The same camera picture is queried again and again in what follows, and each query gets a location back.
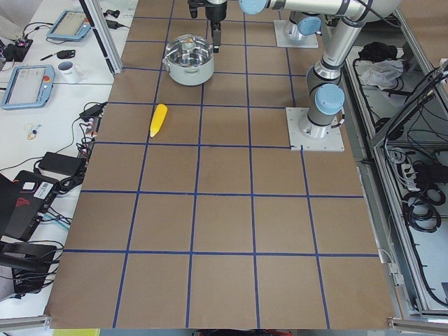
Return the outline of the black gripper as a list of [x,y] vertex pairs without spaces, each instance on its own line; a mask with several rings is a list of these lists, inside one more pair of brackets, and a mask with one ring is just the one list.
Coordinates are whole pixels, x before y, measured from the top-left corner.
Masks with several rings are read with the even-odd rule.
[[227,15],[227,0],[205,0],[206,18],[212,23],[213,52],[219,53],[221,46],[221,24]]

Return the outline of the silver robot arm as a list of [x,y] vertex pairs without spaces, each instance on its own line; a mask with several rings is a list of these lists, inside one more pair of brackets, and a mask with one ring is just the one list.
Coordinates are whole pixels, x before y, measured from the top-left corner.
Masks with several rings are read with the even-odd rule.
[[341,68],[365,23],[385,18],[399,6],[399,1],[240,1],[249,15],[272,10],[299,11],[334,15],[340,18],[321,60],[309,70],[307,85],[311,106],[298,126],[311,139],[327,137],[333,118],[344,104],[344,93],[337,85]]
[[[280,11],[284,1],[240,1],[241,10],[248,15],[256,15],[266,8]],[[197,17],[197,9],[203,7],[206,18],[211,23],[213,51],[217,53],[221,46],[221,22],[227,15],[226,1],[189,1],[190,16]],[[292,10],[287,20],[274,21],[276,45],[280,48],[317,48],[316,35],[321,30],[318,14]]]

